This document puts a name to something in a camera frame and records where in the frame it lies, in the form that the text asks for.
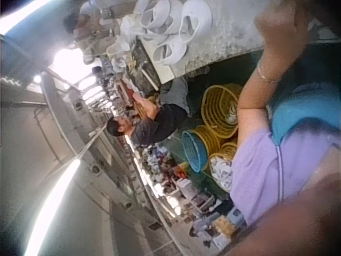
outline white slipper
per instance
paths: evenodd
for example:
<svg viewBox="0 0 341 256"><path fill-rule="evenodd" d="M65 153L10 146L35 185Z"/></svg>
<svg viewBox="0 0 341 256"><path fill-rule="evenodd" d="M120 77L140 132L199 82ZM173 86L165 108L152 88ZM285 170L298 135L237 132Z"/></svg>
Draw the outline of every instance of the white slipper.
<svg viewBox="0 0 341 256"><path fill-rule="evenodd" d="M183 4L179 0L169 0L170 13L163 26L166 27L164 34L177 34L181 24Z"/></svg>
<svg viewBox="0 0 341 256"><path fill-rule="evenodd" d="M168 18L171 10L169 0L159 0L157 3L152 2L141 16L141 26L144 28L161 27Z"/></svg>
<svg viewBox="0 0 341 256"><path fill-rule="evenodd" d="M162 65L173 65L182 59L186 50L187 45L181 42L178 36L172 36L155 49L153 61Z"/></svg>
<svg viewBox="0 0 341 256"><path fill-rule="evenodd" d="M212 13L205 1L188 0L182 9L180 39L188 43L207 34L212 25Z"/></svg>
<svg viewBox="0 0 341 256"><path fill-rule="evenodd" d="M146 42L155 41L156 43L160 44L168 38L168 35L155 33L153 31L154 30L147 29L147 32L142 36L142 39Z"/></svg>
<svg viewBox="0 0 341 256"><path fill-rule="evenodd" d="M145 9L147 9L150 0L138 0L135 5L134 13L135 14L142 14Z"/></svg>

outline dark hair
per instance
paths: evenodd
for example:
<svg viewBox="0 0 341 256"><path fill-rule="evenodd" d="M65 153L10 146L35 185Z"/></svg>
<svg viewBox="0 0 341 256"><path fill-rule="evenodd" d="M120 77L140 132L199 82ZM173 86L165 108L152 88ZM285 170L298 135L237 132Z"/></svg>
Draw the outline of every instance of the dark hair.
<svg viewBox="0 0 341 256"><path fill-rule="evenodd" d="M119 132L118 129L119 123L116 120L114 120L113 117L111 117L107 122L107 131L109 132L109 134L115 137L124 135L124 133Z"/></svg>
<svg viewBox="0 0 341 256"><path fill-rule="evenodd" d="M198 237L195 233L194 233L194 228L191 227L190 231L189 231L189 235L190 237Z"/></svg>
<svg viewBox="0 0 341 256"><path fill-rule="evenodd" d="M79 17L78 14L72 13L63 20L63 25L67 33L69 34L74 33L74 30L78 24L78 17Z"/></svg>

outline metal beam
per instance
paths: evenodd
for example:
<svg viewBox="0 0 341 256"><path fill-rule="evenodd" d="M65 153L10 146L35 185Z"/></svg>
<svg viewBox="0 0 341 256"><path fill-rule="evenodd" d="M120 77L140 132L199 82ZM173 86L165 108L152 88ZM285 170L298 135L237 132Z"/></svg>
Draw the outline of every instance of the metal beam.
<svg viewBox="0 0 341 256"><path fill-rule="evenodd" d="M59 76L56 72L54 72L53 70L49 69L48 67L46 67L45 64L41 63L38 60L35 60L31 54L27 51L25 51L23 48L21 48L18 44L16 44L11 38L9 38L8 36L5 35L1 35L1 40L6 42L7 44L9 44L10 46L12 46L16 51L18 51L19 53L21 53L27 60L29 60L31 63L33 63L35 66L37 66L39 69L41 69L42 71L47 72L48 74L50 74L51 76L53 76L54 78L62 81L63 83L66 83L68 85L70 85L71 87L73 87L74 89L76 89L77 91L79 91L79 89L77 88L77 86L75 86L74 84L71 84L69 81L63 79L61 76Z"/></svg>

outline blue basket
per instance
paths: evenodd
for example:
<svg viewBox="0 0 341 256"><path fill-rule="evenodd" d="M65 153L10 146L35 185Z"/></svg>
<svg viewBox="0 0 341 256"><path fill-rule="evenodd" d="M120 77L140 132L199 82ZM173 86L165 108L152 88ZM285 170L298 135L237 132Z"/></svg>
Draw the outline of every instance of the blue basket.
<svg viewBox="0 0 341 256"><path fill-rule="evenodd" d="M202 140L190 131L184 131L181 136L181 143L186 158L195 172L200 172L207 162L207 151Z"/></svg>

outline black shirt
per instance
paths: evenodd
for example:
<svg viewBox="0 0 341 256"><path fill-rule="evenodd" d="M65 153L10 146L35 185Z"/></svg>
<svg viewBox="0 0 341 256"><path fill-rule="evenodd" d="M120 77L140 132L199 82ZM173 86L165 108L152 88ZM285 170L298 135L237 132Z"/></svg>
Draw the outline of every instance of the black shirt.
<svg viewBox="0 0 341 256"><path fill-rule="evenodd" d="M145 117L137 123L131 140L136 145L150 145L165 140L187 118L186 111L175 104L160 107L154 120Z"/></svg>

